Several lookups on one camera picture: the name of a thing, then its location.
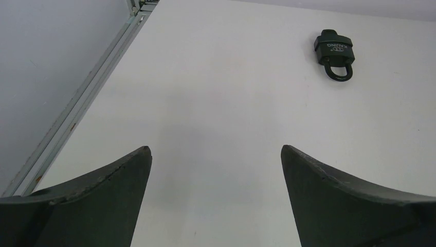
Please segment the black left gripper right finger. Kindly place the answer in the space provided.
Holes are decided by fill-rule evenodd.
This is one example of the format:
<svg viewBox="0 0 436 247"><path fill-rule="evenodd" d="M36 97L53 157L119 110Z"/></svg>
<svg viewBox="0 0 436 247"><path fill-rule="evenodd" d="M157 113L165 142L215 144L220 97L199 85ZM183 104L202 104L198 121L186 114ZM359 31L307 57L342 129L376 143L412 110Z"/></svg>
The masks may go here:
<svg viewBox="0 0 436 247"><path fill-rule="evenodd" d="M281 150L302 246L435 246L435 197L395 190Z"/></svg>

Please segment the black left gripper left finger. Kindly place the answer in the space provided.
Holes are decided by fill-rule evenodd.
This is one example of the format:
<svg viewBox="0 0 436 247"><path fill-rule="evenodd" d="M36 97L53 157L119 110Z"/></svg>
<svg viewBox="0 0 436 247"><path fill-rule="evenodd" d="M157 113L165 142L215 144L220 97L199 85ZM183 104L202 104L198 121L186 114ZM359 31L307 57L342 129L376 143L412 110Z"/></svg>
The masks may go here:
<svg viewBox="0 0 436 247"><path fill-rule="evenodd" d="M151 167L142 146L67 182L1 198L1 246L130 246Z"/></svg>

